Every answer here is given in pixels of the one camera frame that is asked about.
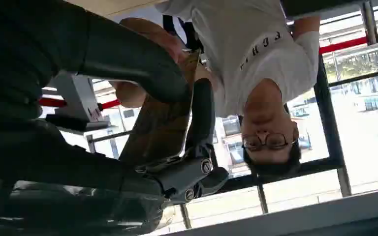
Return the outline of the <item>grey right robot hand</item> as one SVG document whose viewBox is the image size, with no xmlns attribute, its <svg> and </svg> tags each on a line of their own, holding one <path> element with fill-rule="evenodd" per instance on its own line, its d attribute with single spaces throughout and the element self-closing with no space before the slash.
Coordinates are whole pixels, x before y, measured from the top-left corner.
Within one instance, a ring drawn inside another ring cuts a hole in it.
<svg viewBox="0 0 378 236">
<path fill-rule="evenodd" d="M 216 193 L 211 83 L 199 53 L 160 45 L 63 0 L 0 0 L 0 236 L 135 236 L 170 205 Z M 70 145 L 40 119 L 56 79 L 133 82 L 145 100 L 119 159 Z"/>
</svg>

